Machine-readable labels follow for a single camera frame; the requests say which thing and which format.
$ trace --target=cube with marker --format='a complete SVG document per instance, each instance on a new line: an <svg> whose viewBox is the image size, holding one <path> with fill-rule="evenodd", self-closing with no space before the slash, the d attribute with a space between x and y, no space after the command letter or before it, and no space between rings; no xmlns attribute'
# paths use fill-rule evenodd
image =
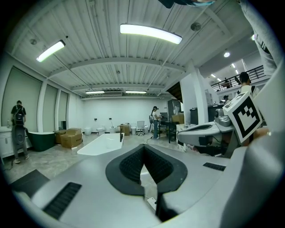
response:
<svg viewBox="0 0 285 228"><path fill-rule="evenodd" d="M224 115L229 116L240 143L244 142L261 125L261 114L250 92L237 95L223 107Z"/></svg>

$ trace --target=office chair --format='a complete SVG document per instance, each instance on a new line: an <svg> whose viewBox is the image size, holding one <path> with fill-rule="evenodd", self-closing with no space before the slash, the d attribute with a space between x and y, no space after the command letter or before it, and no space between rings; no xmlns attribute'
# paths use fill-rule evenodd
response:
<svg viewBox="0 0 285 228"><path fill-rule="evenodd" d="M144 135L144 121L137 122L137 135Z"/></svg>

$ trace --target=white shirt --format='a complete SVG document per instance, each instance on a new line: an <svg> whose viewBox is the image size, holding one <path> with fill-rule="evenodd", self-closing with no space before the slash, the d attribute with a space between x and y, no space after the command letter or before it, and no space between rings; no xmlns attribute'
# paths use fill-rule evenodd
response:
<svg viewBox="0 0 285 228"><path fill-rule="evenodd" d="M158 110L156 110L155 112L152 113L152 116L153 116L153 119L154 119L154 120L157 119L157 118L155 118L155 115L156 115L157 117L159 117L160 112L159 112Z"/></svg>
<svg viewBox="0 0 285 228"><path fill-rule="evenodd" d="M240 93L242 94L242 93L245 93L245 92L249 91L250 94L251 94L251 87L252 87L251 85L244 85L244 86L242 86L241 89L240 89ZM251 94L253 99L258 95L259 91L260 91L259 88L257 88L255 86L254 92L253 92L253 94Z"/></svg>

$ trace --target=jeans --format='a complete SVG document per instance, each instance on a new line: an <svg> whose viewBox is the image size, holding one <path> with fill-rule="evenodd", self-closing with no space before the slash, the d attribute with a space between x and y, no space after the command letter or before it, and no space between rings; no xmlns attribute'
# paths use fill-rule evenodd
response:
<svg viewBox="0 0 285 228"><path fill-rule="evenodd" d="M19 148L23 148L23 152L24 152L25 156L28 155L26 142L24 141L24 143L22 145L17 143L17 139L15 137L15 126L13 126L13 128L12 128L12 144L13 144L13 152L14 152L16 159L19 158L19 155L18 155L18 149Z"/></svg>
<svg viewBox="0 0 285 228"><path fill-rule="evenodd" d="M283 49L267 21L248 0L240 0L241 10L251 24L266 75L272 76L283 58Z"/></svg>
<svg viewBox="0 0 285 228"><path fill-rule="evenodd" d="M159 121L157 119L155 119L153 121L153 124L154 124L153 138L159 137L159 135L158 135L158 123L159 123Z"/></svg>

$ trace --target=faucet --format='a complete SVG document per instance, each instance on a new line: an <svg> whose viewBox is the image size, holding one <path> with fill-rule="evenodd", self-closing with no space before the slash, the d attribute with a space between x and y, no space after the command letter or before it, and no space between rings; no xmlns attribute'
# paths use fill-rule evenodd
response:
<svg viewBox="0 0 285 228"><path fill-rule="evenodd" d="M123 139L123 134L122 134L122 129L120 129L120 143L122 142Z"/></svg>

